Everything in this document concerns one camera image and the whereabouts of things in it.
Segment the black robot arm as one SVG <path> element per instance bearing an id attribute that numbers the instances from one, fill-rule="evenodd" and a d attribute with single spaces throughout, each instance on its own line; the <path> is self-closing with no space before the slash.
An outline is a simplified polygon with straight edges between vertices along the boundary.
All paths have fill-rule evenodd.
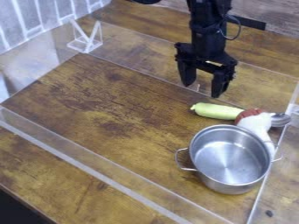
<path id="1" fill-rule="evenodd" d="M 231 0 L 187 0 L 191 12 L 191 43 L 177 42 L 175 60 L 181 84 L 196 81 L 196 70 L 213 75 L 211 97 L 219 98 L 233 79 L 237 61 L 225 53 Z"/>

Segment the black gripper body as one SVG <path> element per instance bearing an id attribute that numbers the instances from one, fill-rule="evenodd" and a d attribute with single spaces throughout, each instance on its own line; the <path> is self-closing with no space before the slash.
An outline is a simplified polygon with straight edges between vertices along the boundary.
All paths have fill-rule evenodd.
<path id="1" fill-rule="evenodd" d="M 225 53 L 227 22 L 219 21 L 209 25 L 191 21 L 191 43 L 175 44 L 177 58 L 193 60 L 196 70 L 213 74 L 216 71 L 232 71 L 237 61 Z"/>

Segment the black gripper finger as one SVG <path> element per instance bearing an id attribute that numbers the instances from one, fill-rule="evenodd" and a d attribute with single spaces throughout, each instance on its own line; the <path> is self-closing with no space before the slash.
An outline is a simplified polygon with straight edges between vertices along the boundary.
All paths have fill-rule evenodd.
<path id="1" fill-rule="evenodd" d="M 181 84 L 188 87 L 196 80 L 196 65 L 189 59 L 177 58 L 177 70 L 181 78 Z"/>
<path id="2" fill-rule="evenodd" d="M 232 71 L 216 71 L 211 81 L 211 97 L 219 98 L 220 95 L 227 91 L 229 82 L 233 79 Z"/>

